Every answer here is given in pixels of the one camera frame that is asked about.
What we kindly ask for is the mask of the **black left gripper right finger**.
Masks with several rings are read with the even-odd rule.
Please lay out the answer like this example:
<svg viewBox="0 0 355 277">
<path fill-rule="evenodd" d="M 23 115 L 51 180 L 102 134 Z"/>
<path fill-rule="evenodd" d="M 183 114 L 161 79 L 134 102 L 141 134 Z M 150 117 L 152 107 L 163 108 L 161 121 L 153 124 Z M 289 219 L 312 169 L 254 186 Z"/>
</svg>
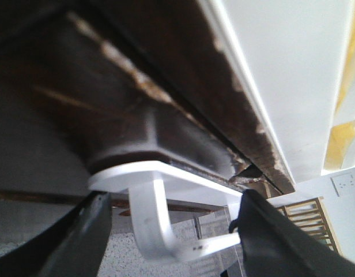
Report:
<svg viewBox="0 0 355 277">
<path fill-rule="evenodd" d="M 355 276 L 355 263 L 308 236 L 253 189 L 243 192 L 229 225 L 234 231 L 247 276 Z"/>
</svg>

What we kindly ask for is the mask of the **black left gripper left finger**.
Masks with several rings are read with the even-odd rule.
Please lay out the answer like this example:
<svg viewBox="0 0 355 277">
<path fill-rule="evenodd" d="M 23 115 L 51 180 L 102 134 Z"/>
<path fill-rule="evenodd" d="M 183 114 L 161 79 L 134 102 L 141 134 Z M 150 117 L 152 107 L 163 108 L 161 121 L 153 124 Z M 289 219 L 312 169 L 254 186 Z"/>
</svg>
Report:
<svg viewBox="0 0 355 277">
<path fill-rule="evenodd" d="M 111 195 L 92 192 L 44 232 L 0 257 L 0 276 L 97 276 L 111 227 Z"/>
</svg>

